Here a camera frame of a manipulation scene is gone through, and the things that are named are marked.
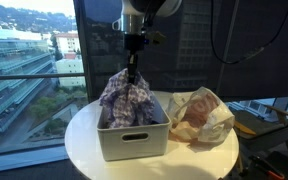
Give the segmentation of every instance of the black chair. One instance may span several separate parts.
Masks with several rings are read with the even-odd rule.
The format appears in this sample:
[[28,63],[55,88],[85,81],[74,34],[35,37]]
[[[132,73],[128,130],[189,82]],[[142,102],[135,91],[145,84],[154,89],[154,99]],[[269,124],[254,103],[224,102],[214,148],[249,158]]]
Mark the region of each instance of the black chair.
[[[249,154],[266,151],[282,143],[286,143],[288,149],[288,112],[266,107],[277,114],[277,122],[267,122],[245,110],[232,111],[235,115],[234,130],[241,149],[247,150]],[[243,168],[242,162],[239,159],[239,167]]]

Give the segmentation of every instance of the window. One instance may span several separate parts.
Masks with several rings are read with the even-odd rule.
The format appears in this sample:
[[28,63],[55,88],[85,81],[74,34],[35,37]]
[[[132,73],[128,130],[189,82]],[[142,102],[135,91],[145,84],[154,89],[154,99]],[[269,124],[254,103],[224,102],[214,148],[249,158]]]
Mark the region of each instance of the window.
[[34,1],[30,9],[17,7],[27,4],[19,0],[0,3],[0,153],[63,146],[71,108],[88,104],[82,60],[80,71],[69,74],[72,39],[63,41],[78,34],[73,2],[57,2],[69,8],[53,12],[47,12],[52,2]]
[[252,101],[251,104],[250,104],[250,107],[257,111],[258,108],[260,107],[260,104],[255,102],[255,101]]
[[181,62],[185,62],[185,56],[181,56]]
[[186,47],[187,46],[187,41],[182,41],[182,46]]
[[192,54],[192,49],[187,49],[187,54]]
[[194,44],[194,41],[188,41],[188,47],[192,48]]

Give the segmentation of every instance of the building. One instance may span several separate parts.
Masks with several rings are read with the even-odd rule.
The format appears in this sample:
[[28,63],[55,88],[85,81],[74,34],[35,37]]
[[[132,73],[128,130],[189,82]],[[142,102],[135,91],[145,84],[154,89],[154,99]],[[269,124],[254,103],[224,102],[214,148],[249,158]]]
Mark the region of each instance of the building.
[[75,52],[68,52],[68,53],[64,53],[64,59],[81,59],[80,56],[77,56]]
[[58,49],[62,53],[80,51],[80,41],[77,32],[58,33],[55,35]]
[[92,41],[90,41],[90,48],[94,54],[107,54],[109,52],[109,45],[103,41],[98,33],[92,33]]
[[95,76],[96,78],[92,81],[96,89],[96,95],[100,96],[103,89],[106,87],[109,78],[126,68],[127,65],[123,55],[91,56],[91,58],[94,66],[94,73],[104,74]]
[[[165,43],[147,46],[143,60],[146,64],[139,66],[153,89],[183,91],[206,85],[205,72],[212,58],[210,4],[207,0],[185,0],[175,14],[156,19],[155,27],[166,36]],[[219,11],[220,2],[215,1],[214,29]],[[156,78],[156,74],[145,71],[165,73]]]
[[[52,73],[52,57],[38,33],[0,29],[0,76]],[[50,79],[0,81],[0,132],[4,132]]]
[[[57,73],[80,73],[83,72],[82,59],[61,59],[55,62]],[[72,88],[74,86],[85,86],[84,77],[61,77],[60,86]]]

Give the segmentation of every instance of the tree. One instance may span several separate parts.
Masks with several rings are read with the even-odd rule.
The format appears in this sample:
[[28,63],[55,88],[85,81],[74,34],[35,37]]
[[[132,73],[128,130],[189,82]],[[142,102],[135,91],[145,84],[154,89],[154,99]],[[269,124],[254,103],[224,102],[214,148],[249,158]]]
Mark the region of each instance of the tree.
[[67,93],[67,94],[72,93],[69,88],[63,87],[63,86],[59,86],[59,85],[57,85],[55,87],[55,91],[58,92],[58,93]]
[[77,90],[74,92],[74,97],[75,98],[86,97],[86,93],[84,93],[83,91]]
[[65,92],[63,92],[63,91],[60,91],[60,92],[56,95],[56,97],[55,97],[55,99],[56,99],[56,104],[57,104],[57,105],[63,104],[64,102],[67,101],[67,97],[68,97],[68,94],[67,94],[67,93],[65,93]]
[[76,55],[77,55],[77,59],[81,59],[81,51],[80,51],[80,49],[77,49]]
[[54,120],[48,121],[46,126],[44,127],[44,132],[46,133],[52,133],[60,128],[65,128],[67,127],[68,123],[63,121],[61,118],[56,118]]
[[32,105],[30,107],[30,112],[37,119],[41,119],[41,118],[45,117],[48,114],[47,108],[42,106],[42,105],[39,105],[39,104]]
[[62,55],[61,51],[58,49],[56,35],[54,32],[51,33],[50,40],[52,41],[52,46],[55,49],[55,60],[58,61],[58,60],[63,59],[63,55]]
[[49,97],[42,97],[30,107],[30,112],[38,119],[46,117],[57,108],[56,100]]

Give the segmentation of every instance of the plaid cloth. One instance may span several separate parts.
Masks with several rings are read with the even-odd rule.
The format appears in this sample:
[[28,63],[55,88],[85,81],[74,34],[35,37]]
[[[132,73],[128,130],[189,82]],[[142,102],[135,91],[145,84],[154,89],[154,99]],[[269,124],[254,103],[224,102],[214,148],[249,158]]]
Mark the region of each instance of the plaid cloth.
[[152,122],[153,94],[139,72],[134,84],[128,83],[127,69],[112,76],[99,100],[101,106],[109,109],[109,128],[148,125]]

